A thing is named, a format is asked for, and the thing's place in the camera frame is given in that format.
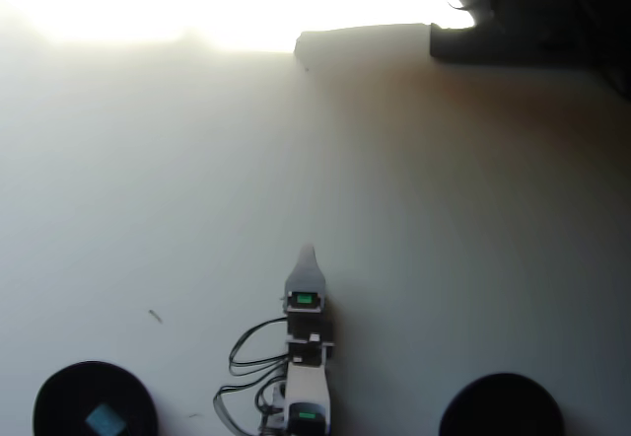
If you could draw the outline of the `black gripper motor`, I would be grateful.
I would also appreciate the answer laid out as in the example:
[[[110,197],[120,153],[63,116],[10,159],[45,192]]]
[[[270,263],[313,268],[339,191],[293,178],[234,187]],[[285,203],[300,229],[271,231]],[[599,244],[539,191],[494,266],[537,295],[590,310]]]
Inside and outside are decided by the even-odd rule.
[[[324,274],[315,247],[304,245],[285,281],[285,315],[290,341],[333,341],[332,314],[326,307]]]

